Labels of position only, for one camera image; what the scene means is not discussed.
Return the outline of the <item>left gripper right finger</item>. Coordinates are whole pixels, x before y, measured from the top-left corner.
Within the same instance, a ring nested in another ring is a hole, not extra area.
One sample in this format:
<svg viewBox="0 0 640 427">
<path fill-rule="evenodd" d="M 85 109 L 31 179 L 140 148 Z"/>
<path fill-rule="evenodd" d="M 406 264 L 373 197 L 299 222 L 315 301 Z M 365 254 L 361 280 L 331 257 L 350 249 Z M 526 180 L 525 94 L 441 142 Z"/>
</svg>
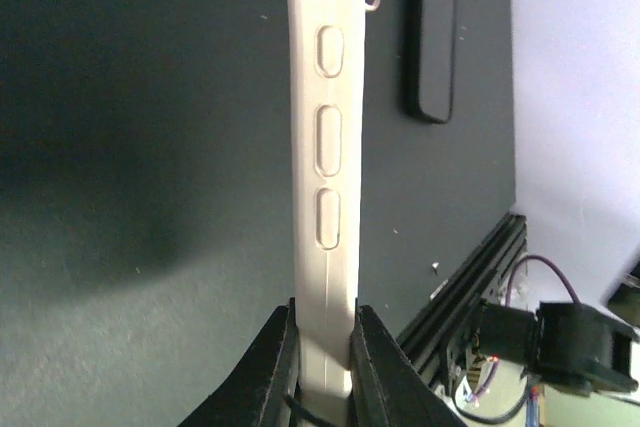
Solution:
<svg viewBox="0 0 640 427">
<path fill-rule="evenodd" d="M 354 426 L 464 424 L 422 381 L 369 305 L 356 309 L 350 349 L 350 410 Z"/>
</svg>

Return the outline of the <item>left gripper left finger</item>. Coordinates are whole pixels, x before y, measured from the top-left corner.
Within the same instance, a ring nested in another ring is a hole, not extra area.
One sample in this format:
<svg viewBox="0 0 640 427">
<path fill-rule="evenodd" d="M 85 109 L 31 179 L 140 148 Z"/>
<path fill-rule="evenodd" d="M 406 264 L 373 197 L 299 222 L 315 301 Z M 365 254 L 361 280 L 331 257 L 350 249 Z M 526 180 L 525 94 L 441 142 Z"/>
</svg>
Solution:
<svg viewBox="0 0 640 427">
<path fill-rule="evenodd" d="M 287 426 L 284 398 L 295 390 L 298 345 L 295 301 L 277 307 L 224 382 L 182 422 L 183 427 Z"/>
</svg>

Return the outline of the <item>beige phone case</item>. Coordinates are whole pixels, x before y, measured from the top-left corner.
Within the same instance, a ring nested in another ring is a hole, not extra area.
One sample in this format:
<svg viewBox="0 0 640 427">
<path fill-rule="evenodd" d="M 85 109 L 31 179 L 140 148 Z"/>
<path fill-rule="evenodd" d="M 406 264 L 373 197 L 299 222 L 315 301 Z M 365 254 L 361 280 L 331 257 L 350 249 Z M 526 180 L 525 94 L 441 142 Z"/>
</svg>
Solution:
<svg viewBox="0 0 640 427">
<path fill-rule="evenodd" d="M 349 422 L 358 292 L 365 0 L 287 0 L 302 405 Z"/>
</svg>

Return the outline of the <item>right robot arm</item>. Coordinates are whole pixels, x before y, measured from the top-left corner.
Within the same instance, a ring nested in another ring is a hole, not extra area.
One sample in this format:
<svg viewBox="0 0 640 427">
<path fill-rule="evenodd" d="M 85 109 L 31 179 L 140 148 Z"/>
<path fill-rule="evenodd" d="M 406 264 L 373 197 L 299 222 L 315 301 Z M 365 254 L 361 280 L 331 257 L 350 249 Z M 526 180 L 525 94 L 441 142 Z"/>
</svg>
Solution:
<svg viewBox="0 0 640 427">
<path fill-rule="evenodd" d="M 628 394 L 632 345 L 629 325 L 582 303 L 542 303 L 536 312 L 488 304 L 473 327 L 478 351 L 522 366 L 536 380 L 571 395 Z"/>
</svg>

